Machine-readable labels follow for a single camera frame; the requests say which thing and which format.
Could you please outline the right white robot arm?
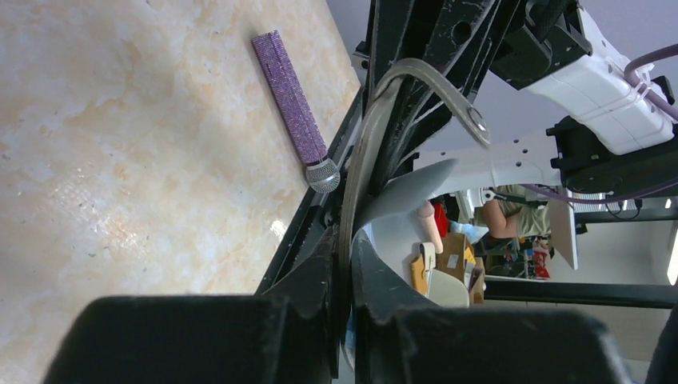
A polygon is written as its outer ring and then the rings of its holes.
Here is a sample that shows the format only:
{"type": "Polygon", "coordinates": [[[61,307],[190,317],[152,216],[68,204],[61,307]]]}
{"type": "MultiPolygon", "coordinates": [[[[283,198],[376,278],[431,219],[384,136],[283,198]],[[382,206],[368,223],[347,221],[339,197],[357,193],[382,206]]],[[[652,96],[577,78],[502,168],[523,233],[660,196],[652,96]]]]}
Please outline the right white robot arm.
{"type": "Polygon", "coordinates": [[[498,70],[473,103],[488,149],[448,124],[418,150],[416,169],[445,164],[439,194],[522,184],[561,186],[614,200],[677,192],[677,74],[654,75],[677,56],[674,1],[579,1],[572,41],[552,29],[547,70],[521,59],[498,70]]]}

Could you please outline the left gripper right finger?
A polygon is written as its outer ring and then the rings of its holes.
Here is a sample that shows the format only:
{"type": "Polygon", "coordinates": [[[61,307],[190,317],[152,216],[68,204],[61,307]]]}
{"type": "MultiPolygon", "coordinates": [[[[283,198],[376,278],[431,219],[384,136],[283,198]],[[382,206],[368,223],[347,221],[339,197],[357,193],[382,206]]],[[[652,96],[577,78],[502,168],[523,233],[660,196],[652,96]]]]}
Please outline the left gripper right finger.
{"type": "Polygon", "coordinates": [[[629,383],[604,324],[574,310],[445,308],[365,234],[351,246],[359,383],[629,383]]]}

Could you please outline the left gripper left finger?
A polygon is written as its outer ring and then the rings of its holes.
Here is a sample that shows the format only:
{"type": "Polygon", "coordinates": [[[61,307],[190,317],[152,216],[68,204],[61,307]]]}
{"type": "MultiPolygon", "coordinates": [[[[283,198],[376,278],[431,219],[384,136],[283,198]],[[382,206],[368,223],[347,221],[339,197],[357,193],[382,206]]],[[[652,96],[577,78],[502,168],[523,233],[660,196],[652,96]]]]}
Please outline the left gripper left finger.
{"type": "Polygon", "coordinates": [[[110,296],[63,338],[47,383],[329,383],[338,373],[336,226],[256,295],[110,296]]]}

